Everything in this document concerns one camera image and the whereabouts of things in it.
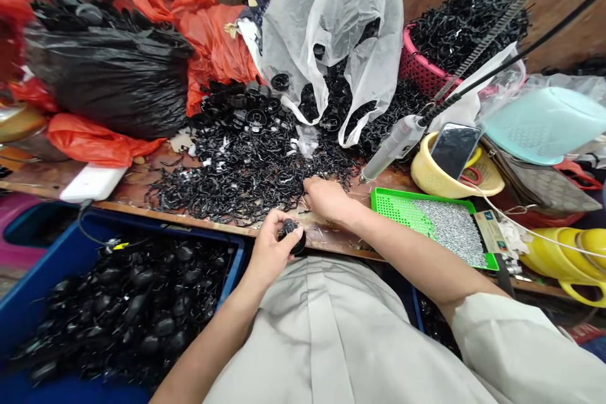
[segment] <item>wooden table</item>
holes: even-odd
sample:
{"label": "wooden table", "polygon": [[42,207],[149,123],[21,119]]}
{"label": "wooden table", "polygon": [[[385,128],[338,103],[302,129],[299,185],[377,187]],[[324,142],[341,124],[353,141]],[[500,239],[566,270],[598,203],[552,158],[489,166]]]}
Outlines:
{"label": "wooden table", "polygon": [[[258,225],[248,228],[236,227],[233,224],[221,224],[196,219],[183,213],[161,213],[152,209],[153,207],[151,207],[144,198],[145,193],[148,190],[148,185],[157,180],[160,176],[159,172],[156,172],[153,169],[165,167],[161,162],[171,163],[175,162],[178,158],[179,154],[174,152],[168,143],[163,144],[155,153],[145,158],[145,163],[140,165],[134,164],[126,172],[122,181],[108,200],[97,202],[94,205],[99,208],[121,211],[132,215],[140,215],[170,223],[256,237]],[[72,160],[61,163],[40,162],[15,165],[14,163],[4,162],[2,164],[14,169],[14,172],[0,181],[0,188],[34,194],[47,199],[58,199],[61,191],[63,191],[69,182],[71,182],[85,166],[84,163]],[[197,162],[194,162],[185,153],[183,164],[186,166],[195,166],[197,165]],[[370,184],[359,185],[358,179],[353,180],[349,195],[370,207],[370,192],[376,186],[399,189],[402,191],[420,192],[408,172],[389,169],[385,170],[378,179]],[[339,226],[330,224],[326,220],[316,216],[314,213],[308,212],[307,207],[302,203],[299,204],[294,215],[305,228],[308,247],[327,251],[329,253],[346,254],[348,256],[380,261],[383,260],[376,252],[368,249],[368,245],[359,237],[346,230],[340,229]],[[514,279],[512,279],[512,284],[514,288],[530,292],[567,297],[564,291],[559,287],[545,286],[535,282],[523,282]]]}

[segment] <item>smartphone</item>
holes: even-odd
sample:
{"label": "smartphone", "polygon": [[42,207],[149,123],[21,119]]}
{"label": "smartphone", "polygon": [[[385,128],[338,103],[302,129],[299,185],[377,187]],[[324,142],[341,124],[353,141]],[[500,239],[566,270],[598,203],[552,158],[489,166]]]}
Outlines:
{"label": "smartphone", "polygon": [[465,164],[472,157],[481,130],[472,126],[446,123],[431,150],[431,157],[440,169],[451,178],[458,180],[465,169]]}

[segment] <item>white cable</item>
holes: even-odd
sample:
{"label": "white cable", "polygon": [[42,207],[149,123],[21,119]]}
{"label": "white cable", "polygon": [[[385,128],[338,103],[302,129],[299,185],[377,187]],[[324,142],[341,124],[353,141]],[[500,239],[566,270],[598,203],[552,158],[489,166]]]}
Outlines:
{"label": "white cable", "polygon": [[467,181],[465,182],[465,184],[466,184],[466,185],[469,185],[469,186],[472,186],[472,187],[474,187],[475,189],[477,189],[478,191],[480,191],[480,194],[482,195],[482,197],[484,198],[484,200],[486,200],[486,202],[488,202],[488,205],[490,205],[490,206],[493,208],[493,210],[495,210],[495,211],[496,211],[498,214],[500,214],[502,217],[507,218],[509,221],[513,222],[513,223],[514,223],[516,226],[521,227],[522,229],[524,229],[525,231],[527,231],[529,234],[532,234],[532,235],[534,235],[534,236],[536,236],[536,237],[542,238],[543,240],[547,240],[547,241],[549,241],[549,242],[551,242],[551,243],[555,243],[555,244],[557,244],[557,245],[559,245],[559,246],[563,246],[563,247],[566,247],[566,248],[568,248],[568,249],[572,249],[573,251],[578,251],[579,253],[587,254],[587,255],[589,255],[589,256],[596,256],[596,257],[600,257],[600,258],[602,258],[602,259],[606,258],[606,256],[604,256],[603,254],[596,254],[595,252],[589,252],[589,251],[585,251],[584,249],[579,249],[579,248],[577,248],[577,247],[569,246],[569,245],[567,245],[567,244],[560,243],[560,242],[557,242],[557,241],[552,240],[552,239],[548,239],[547,237],[544,237],[544,236],[542,236],[542,235],[539,235],[539,234],[538,234],[538,233],[536,233],[536,232],[533,232],[533,231],[532,231],[532,230],[530,230],[530,229],[527,229],[526,227],[522,226],[521,224],[516,223],[516,222],[515,222],[513,219],[509,218],[509,217],[508,217],[508,216],[507,216],[505,213],[503,213],[501,210],[499,210],[498,208],[496,208],[496,207],[494,206],[494,204],[488,200],[488,197],[486,197],[486,194],[484,194],[484,192],[483,192],[483,191],[482,191],[480,188],[478,188],[476,185],[474,185],[473,183],[469,183],[469,182],[467,182]]}

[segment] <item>yellow watering can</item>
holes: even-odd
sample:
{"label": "yellow watering can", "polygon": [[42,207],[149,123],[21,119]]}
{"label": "yellow watering can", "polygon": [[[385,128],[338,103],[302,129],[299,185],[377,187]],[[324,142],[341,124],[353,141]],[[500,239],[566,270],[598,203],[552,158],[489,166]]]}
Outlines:
{"label": "yellow watering can", "polygon": [[[526,243],[530,254],[520,256],[520,260],[537,273],[557,279],[562,289],[575,300],[589,306],[606,307],[606,229],[550,227],[533,231],[548,239],[604,256],[589,256],[535,236]],[[602,298],[588,300],[573,285],[598,287]]]}

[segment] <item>green plastic tray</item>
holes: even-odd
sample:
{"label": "green plastic tray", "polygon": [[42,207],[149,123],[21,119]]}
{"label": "green plastic tray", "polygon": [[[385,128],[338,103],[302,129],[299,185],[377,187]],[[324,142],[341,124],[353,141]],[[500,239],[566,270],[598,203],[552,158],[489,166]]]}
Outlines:
{"label": "green plastic tray", "polygon": [[[464,205],[471,215],[475,213],[475,207],[469,201],[429,196],[428,194],[408,193],[406,191],[379,187],[373,189],[371,193],[372,210],[435,240],[433,223],[411,202],[413,199],[425,199]],[[491,252],[486,253],[486,263],[486,267],[477,268],[492,271],[499,270],[497,259]]]}

